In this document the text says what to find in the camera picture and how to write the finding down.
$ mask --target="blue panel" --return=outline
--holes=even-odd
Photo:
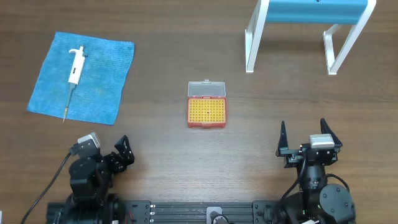
[[[368,0],[270,0],[267,22],[357,24]]]

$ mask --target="brown wood surface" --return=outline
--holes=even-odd
[[[270,24],[254,74],[244,29],[256,0],[0,1],[0,210],[19,223],[67,149],[96,131],[109,153],[123,135],[136,163],[115,179],[126,200],[277,200],[296,178],[275,157],[280,122],[291,147],[325,117],[344,143],[326,171],[349,183],[358,223],[396,223],[398,1],[380,0],[337,76],[326,75],[324,25]],[[26,111],[55,31],[136,43],[114,126]],[[341,47],[346,32],[334,36]],[[225,129],[189,129],[189,81],[226,83]],[[28,223],[70,193],[70,159]]]

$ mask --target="white pipette handle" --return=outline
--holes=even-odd
[[[81,75],[81,71],[83,70],[83,65],[85,63],[85,55],[83,52],[83,46],[80,46],[80,49],[71,49],[69,53],[75,53],[75,59],[73,61],[72,70],[69,75],[69,83],[79,84],[79,79]]]

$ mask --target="blue cloth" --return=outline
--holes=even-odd
[[[75,54],[87,55],[79,84],[72,93],[67,119],[114,124],[122,89],[134,56],[134,43],[57,32],[44,60],[27,110],[62,118]]]
[[[368,0],[270,0],[267,22],[358,23]]]

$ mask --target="pipette tip box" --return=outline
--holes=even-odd
[[[226,124],[226,92],[224,82],[189,82],[188,127],[220,127]]]

